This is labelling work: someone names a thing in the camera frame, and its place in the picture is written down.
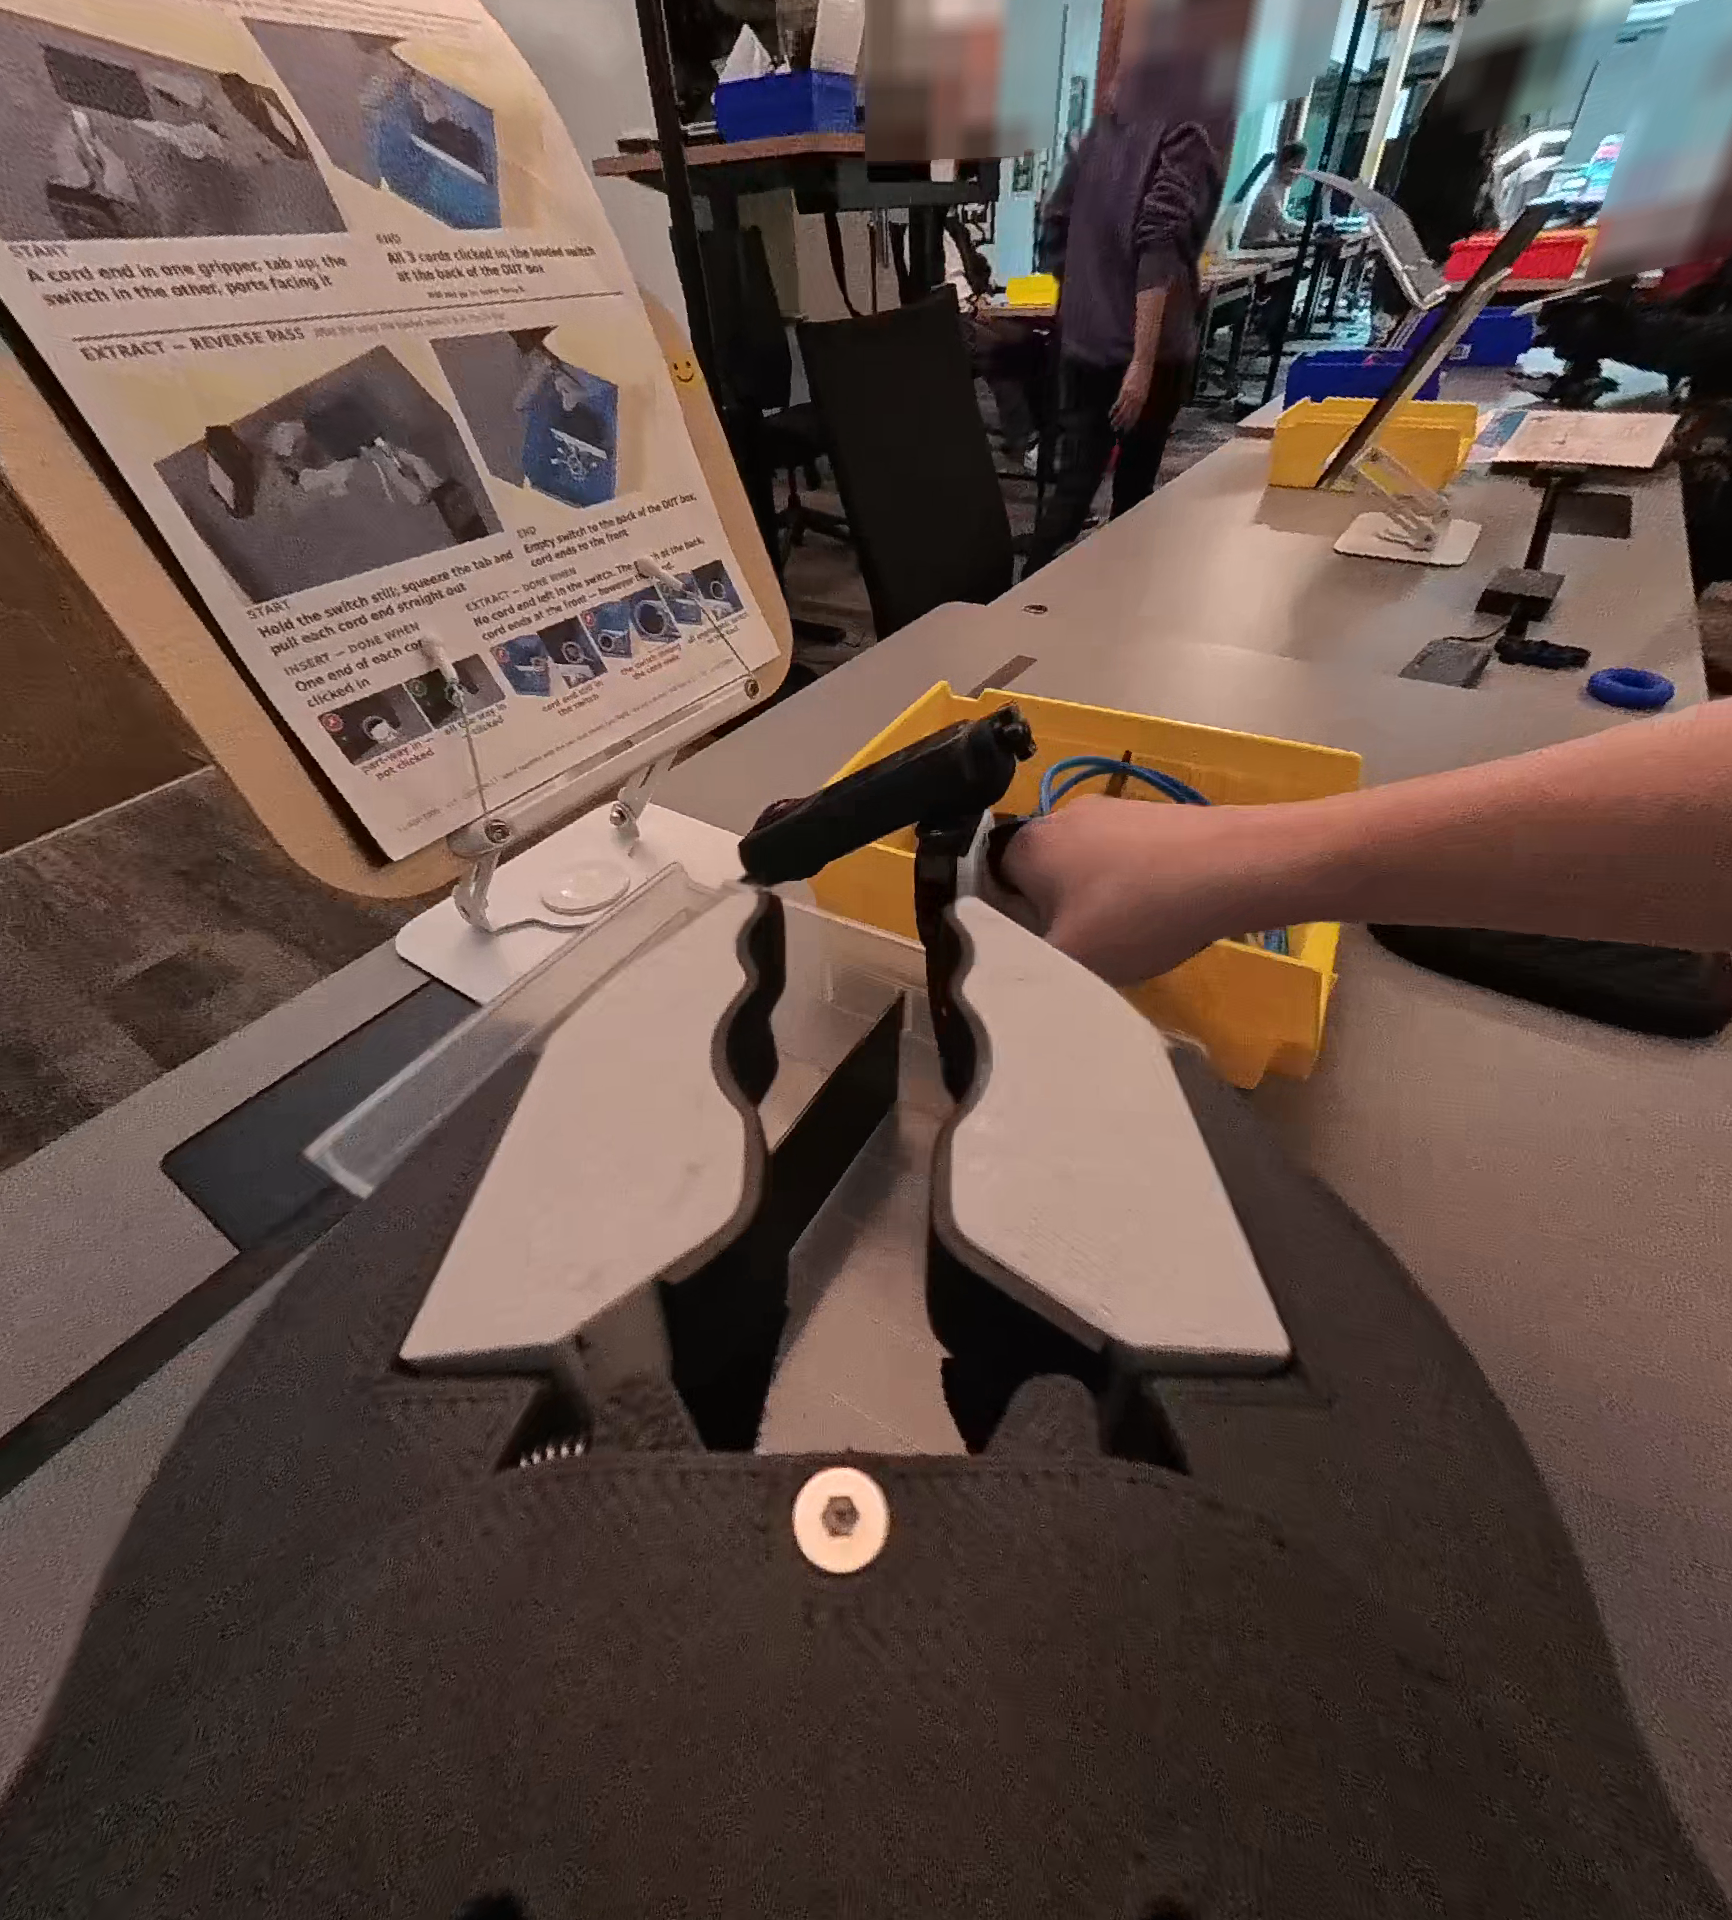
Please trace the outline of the red plastic bin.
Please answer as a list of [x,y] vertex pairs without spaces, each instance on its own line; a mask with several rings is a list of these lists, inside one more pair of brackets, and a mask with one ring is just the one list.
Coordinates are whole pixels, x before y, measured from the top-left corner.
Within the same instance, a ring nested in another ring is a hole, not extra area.
[[[1501,229],[1476,229],[1455,245],[1445,257],[1445,281],[1470,281],[1501,242]],[[1543,228],[1511,267],[1507,288],[1552,292],[1588,268],[1598,228]]]

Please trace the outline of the yellow plastic bin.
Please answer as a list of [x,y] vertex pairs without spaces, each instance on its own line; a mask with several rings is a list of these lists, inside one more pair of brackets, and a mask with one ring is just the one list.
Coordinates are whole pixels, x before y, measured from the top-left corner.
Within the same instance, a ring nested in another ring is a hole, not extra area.
[[[1361,756],[1341,748],[1006,687],[957,694],[947,682],[932,686],[854,748],[829,782],[1002,706],[1026,713],[1037,749],[1018,766],[999,817],[1034,815],[1046,794],[1071,804],[1075,794],[1105,793],[1113,765],[1131,765],[1123,794],[1136,804],[1169,804],[1174,786],[1189,786],[1212,807],[1304,804],[1361,783]],[[1233,1087],[1251,1091],[1272,1072],[1304,1079],[1324,1043],[1339,942],[1335,922],[1219,942],[1136,987],[1131,999],[1167,1035],[1202,1043]]]
[[[1370,395],[1303,398],[1282,410],[1269,443],[1272,488],[1311,492],[1324,484],[1324,468],[1346,443],[1379,402]],[[1479,408],[1474,402],[1413,398],[1384,420],[1375,443],[1406,471],[1439,492],[1467,464],[1479,437]]]

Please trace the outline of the black office chair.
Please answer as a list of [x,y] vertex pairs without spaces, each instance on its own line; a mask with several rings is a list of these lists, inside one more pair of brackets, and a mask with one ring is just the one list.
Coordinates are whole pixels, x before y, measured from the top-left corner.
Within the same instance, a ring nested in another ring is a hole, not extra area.
[[800,322],[877,638],[1015,585],[1015,534],[950,295]]

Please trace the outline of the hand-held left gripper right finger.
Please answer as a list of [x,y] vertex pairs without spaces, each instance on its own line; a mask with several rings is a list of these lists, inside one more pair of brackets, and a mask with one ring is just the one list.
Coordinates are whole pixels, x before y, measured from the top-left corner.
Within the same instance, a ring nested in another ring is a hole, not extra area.
[[1293,1340],[1164,1035],[985,900],[937,933],[937,1251],[1110,1363],[1282,1372]]

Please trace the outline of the wooden standing desk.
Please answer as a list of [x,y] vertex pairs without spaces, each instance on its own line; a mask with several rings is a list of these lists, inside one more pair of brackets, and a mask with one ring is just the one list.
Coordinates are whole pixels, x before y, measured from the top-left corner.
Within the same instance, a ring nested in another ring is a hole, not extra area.
[[728,349],[712,322],[703,235],[738,232],[742,198],[788,190],[800,215],[821,218],[839,308],[857,316],[843,218],[864,221],[891,212],[906,218],[906,252],[895,254],[888,274],[901,301],[911,302],[942,287],[950,215],[999,204],[1002,160],[877,163],[870,157],[860,132],[808,132],[738,143],[686,139],[680,186],[665,179],[660,145],[644,143],[600,157],[594,170],[603,179],[634,179],[656,188],[669,204],[669,238],[683,283],[693,358],[712,415],[728,437],[734,474],[749,488],[764,540],[777,540],[773,484],[759,481],[756,468],[759,415],[732,395]]

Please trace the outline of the white paper sheet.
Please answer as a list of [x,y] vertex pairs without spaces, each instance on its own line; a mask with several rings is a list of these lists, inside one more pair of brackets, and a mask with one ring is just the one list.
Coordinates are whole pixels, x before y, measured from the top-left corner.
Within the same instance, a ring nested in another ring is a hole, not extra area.
[[1505,408],[1476,437],[1474,464],[1650,471],[1671,455],[1680,424],[1671,410]]

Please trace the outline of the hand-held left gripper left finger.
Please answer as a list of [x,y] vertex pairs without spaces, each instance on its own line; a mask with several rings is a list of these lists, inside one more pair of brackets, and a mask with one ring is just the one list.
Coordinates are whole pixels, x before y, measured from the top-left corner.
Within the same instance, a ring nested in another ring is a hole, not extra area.
[[400,1345],[419,1375],[656,1375],[665,1286],[756,1219],[783,901],[732,887],[542,1040]]

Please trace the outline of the person's right forearm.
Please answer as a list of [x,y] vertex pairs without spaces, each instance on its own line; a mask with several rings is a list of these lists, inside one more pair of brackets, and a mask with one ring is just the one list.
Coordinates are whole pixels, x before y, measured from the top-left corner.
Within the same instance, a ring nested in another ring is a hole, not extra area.
[[1285,901],[1732,952],[1732,699],[1316,807]]

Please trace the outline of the printed instruction board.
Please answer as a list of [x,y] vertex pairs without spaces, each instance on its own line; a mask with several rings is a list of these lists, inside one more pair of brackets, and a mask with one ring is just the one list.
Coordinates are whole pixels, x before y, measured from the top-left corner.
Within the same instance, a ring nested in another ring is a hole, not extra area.
[[1511,267],[1525,252],[1528,242],[1536,232],[1542,232],[1549,225],[1549,218],[1549,204],[1528,204],[1525,212],[1501,229],[1505,235],[1486,261],[1486,267],[1431,308],[1429,330],[1424,330],[1413,342],[1403,367],[1394,372],[1394,381],[1334,451],[1334,458],[1316,476],[1318,488],[1341,488],[1354,476],[1359,476],[1359,468],[1365,465],[1370,451],[1379,450],[1384,427],[1406,402],[1413,402],[1421,394],[1429,375],[1448,363],[1451,350],[1459,344],[1467,326],[1505,287]]
[[783,687],[712,398],[485,3],[0,3],[0,302],[364,864]]

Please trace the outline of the white board stand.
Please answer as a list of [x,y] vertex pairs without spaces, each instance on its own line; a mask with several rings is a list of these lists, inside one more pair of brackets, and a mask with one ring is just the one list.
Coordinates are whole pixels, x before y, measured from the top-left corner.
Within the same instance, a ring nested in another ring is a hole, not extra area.
[[738,828],[665,807],[656,779],[666,758],[638,769],[603,804],[542,828],[542,807],[518,815],[504,843],[480,849],[447,900],[400,926],[403,964],[476,1005],[492,1002],[568,942],[642,897],[666,867],[705,887],[732,886],[742,864]]
[[1479,544],[1479,521],[1458,517],[1443,488],[1429,485],[1401,455],[1373,443],[1349,476],[1375,496],[1334,543],[1334,552],[1398,564],[1458,568]]

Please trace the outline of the blue plastic bin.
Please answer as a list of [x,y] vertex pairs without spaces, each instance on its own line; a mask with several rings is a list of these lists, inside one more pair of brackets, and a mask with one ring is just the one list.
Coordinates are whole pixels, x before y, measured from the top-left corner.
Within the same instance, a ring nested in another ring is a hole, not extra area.
[[712,115],[727,143],[852,135],[860,122],[857,75],[788,66],[722,79],[712,91]]
[[[1299,353],[1285,372],[1282,402],[1382,398],[1403,370],[1413,349],[1436,329],[1436,311],[1410,316],[1382,349],[1324,349]],[[1431,402],[1443,375],[1458,367],[1512,367],[1536,344],[1536,315],[1491,302],[1463,330],[1445,364],[1418,391]]]

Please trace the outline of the person's right hand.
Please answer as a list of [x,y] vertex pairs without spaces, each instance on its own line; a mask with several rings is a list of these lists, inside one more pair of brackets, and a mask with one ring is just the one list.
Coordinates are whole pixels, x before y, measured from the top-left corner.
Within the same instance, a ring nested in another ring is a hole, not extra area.
[[1015,828],[999,881],[1044,939],[1117,987],[1203,947],[1314,919],[1324,867],[1366,793],[1309,804],[1192,807],[1078,797]]

